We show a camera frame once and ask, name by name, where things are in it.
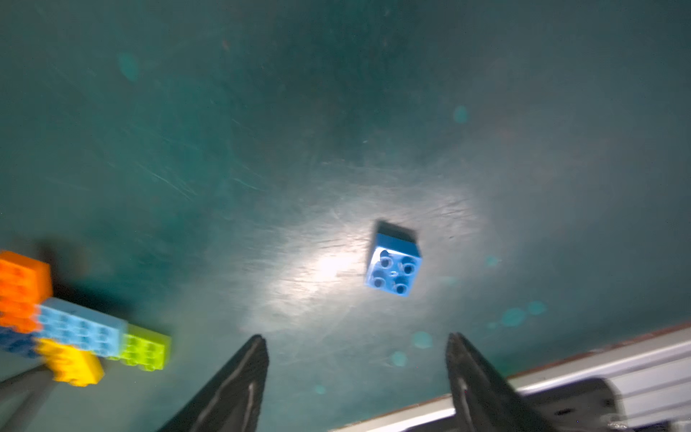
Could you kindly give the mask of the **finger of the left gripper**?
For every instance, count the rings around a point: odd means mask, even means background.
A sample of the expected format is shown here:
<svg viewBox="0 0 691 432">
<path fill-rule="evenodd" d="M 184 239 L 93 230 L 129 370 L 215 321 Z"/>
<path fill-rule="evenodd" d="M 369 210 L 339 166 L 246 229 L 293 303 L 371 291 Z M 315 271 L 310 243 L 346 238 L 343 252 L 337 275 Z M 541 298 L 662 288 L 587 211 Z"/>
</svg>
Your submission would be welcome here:
<svg viewBox="0 0 691 432">
<path fill-rule="evenodd" d="M 23 400 L 1 427 L 2 432 L 25 431 L 51 394 L 56 382 L 46 365 L 38 365 L 1 383 L 1 401 L 22 396 Z"/>
</svg>

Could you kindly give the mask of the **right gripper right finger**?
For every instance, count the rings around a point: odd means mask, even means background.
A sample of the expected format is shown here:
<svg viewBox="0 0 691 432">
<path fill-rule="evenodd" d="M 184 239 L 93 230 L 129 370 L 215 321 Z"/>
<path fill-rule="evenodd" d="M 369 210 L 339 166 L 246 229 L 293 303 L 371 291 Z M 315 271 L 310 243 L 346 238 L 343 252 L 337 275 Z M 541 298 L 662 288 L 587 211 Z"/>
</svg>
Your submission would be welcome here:
<svg viewBox="0 0 691 432">
<path fill-rule="evenodd" d="M 556 430 L 461 333 L 448 337 L 446 368 L 460 431 Z"/>
</svg>

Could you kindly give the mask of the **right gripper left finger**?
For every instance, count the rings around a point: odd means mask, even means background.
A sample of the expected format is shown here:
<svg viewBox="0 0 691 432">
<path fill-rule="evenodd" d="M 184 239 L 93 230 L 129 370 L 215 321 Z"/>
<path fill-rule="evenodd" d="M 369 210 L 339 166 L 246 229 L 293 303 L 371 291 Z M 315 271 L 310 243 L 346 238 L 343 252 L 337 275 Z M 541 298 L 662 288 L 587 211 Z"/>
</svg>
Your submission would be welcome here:
<svg viewBox="0 0 691 432">
<path fill-rule="evenodd" d="M 254 335 L 161 429 L 191 432 L 255 431 L 268 367 L 266 339 Z"/>
</svg>

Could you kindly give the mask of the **dark blue lego brick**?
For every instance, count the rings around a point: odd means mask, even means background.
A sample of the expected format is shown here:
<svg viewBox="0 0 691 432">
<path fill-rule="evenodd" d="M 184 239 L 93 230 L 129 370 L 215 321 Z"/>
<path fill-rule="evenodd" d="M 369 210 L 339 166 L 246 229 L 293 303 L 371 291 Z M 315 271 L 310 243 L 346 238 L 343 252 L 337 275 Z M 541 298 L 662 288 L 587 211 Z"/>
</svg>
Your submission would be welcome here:
<svg viewBox="0 0 691 432">
<path fill-rule="evenodd" d="M 35 359 L 41 355 L 36 351 L 36 341 L 32 334 L 18 333 L 2 327 L 0 330 L 0 347 L 2 351 L 24 358 Z"/>
</svg>

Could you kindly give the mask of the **yellow lego brick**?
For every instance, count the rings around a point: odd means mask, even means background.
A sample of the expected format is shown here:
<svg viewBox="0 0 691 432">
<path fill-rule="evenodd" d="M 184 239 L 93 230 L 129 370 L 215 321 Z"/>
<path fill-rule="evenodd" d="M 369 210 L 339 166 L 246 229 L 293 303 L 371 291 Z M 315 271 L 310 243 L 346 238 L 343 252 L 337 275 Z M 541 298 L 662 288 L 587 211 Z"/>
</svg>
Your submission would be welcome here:
<svg viewBox="0 0 691 432">
<path fill-rule="evenodd" d="M 52 370 L 53 379 L 75 387 L 98 384 L 104 377 L 104 369 L 98 357 L 91 352 L 59 344 L 51 339 L 39 338 L 37 352 L 46 366 Z"/>
</svg>

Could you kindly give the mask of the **light blue lego brick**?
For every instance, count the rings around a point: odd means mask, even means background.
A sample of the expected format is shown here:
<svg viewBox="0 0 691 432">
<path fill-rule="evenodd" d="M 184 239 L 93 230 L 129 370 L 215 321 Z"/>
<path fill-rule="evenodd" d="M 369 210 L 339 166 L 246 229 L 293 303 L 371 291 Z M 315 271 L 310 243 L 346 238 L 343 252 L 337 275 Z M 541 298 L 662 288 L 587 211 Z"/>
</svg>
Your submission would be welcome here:
<svg viewBox="0 0 691 432">
<path fill-rule="evenodd" d="M 128 322 L 111 315 L 51 297 L 39 305 L 39 338 L 91 352 L 119 357 Z"/>
</svg>

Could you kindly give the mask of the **lime green lego brick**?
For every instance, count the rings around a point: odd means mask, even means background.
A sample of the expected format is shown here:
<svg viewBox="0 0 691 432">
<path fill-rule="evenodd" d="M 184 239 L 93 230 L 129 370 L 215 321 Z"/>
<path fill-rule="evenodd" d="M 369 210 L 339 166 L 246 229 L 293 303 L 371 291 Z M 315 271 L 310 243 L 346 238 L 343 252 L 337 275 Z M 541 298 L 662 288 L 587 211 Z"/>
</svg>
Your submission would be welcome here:
<svg viewBox="0 0 691 432">
<path fill-rule="evenodd" d="M 122 350 L 109 360 L 154 372 L 163 370 L 170 355 L 171 338 L 149 329 L 129 324 L 122 339 Z"/>
</svg>

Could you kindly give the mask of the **orange lego brick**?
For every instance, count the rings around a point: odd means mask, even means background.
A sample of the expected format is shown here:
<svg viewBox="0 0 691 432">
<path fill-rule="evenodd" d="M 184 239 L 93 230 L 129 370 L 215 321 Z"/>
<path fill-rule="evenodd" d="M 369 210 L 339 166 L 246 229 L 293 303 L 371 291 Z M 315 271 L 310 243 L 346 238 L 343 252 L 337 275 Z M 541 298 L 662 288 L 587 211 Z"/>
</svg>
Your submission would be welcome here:
<svg viewBox="0 0 691 432">
<path fill-rule="evenodd" d="M 41 330 L 39 305 L 52 297 L 50 266 L 16 254 L 1 253 L 1 326 L 21 334 Z"/>
</svg>

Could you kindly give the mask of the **small blue lego brick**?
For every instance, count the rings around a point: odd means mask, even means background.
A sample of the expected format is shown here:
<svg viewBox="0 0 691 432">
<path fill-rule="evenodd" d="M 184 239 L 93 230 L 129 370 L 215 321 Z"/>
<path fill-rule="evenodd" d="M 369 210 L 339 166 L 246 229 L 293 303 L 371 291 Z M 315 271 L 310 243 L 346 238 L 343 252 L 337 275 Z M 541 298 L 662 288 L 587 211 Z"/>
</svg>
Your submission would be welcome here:
<svg viewBox="0 0 691 432">
<path fill-rule="evenodd" d="M 366 286 L 408 297 L 422 262 L 414 230 L 384 220 L 376 221 L 366 261 Z"/>
</svg>

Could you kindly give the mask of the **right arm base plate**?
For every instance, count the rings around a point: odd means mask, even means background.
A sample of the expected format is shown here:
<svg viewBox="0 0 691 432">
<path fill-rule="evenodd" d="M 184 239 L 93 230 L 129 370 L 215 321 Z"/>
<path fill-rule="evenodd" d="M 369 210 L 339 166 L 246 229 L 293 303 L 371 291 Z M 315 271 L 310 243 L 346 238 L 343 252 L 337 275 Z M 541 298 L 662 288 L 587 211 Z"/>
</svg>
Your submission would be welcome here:
<svg viewBox="0 0 691 432">
<path fill-rule="evenodd" d="M 599 378 L 563 385 L 527 397 L 520 396 L 556 428 L 554 431 L 613 431 L 621 419 L 615 392 L 605 380 Z M 426 422 L 411 430 L 460 431 L 455 415 Z"/>
</svg>

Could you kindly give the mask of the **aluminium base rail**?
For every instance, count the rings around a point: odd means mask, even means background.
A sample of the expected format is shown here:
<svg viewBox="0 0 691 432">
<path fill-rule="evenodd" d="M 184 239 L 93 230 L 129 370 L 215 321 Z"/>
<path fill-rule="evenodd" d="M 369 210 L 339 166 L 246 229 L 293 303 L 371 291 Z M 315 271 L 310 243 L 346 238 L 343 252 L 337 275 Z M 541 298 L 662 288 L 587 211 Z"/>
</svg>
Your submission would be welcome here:
<svg viewBox="0 0 691 432">
<path fill-rule="evenodd" d="M 505 379 L 460 333 L 448 396 L 346 431 L 688 431 L 690 327 L 655 331 Z"/>
</svg>

